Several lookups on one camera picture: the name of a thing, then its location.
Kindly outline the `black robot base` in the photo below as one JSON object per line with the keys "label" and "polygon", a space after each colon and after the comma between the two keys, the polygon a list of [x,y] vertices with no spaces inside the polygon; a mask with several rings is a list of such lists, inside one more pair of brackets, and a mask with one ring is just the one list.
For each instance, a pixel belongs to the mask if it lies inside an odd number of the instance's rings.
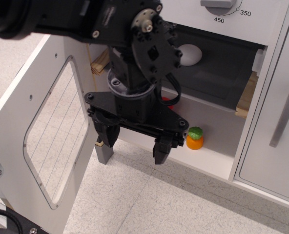
{"label": "black robot base", "polygon": [[48,234],[44,228],[11,209],[0,209],[0,218],[6,222],[0,228],[0,234]]}

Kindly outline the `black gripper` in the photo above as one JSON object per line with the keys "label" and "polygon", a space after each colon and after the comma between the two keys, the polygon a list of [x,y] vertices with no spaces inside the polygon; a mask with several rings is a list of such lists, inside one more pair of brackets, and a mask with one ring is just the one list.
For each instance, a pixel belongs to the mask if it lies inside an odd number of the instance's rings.
{"label": "black gripper", "polygon": [[136,100],[120,98],[111,92],[89,92],[84,95],[88,115],[102,142],[113,147],[120,128],[155,138],[153,157],[156,165],[164,164],[171,148],[183,146],[188,121],[153,96]]}

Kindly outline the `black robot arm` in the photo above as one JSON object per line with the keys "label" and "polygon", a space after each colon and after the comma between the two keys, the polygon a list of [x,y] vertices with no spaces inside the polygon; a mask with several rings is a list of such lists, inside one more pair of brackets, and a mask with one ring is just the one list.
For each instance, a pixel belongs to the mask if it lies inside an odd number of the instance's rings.
{"label": "black robot arm", "polygon": [[84,97],[101,141],[112,147],[121,128],[155,139],[153,157],[163,164],[183,146],[188,122],[162,98],[166,78],[178,94],[173,72],[181,67],[175,27],[162,19],[158,0],[0,0],[0,38],[31,33],[67,36],[108,47],[108,92]]}

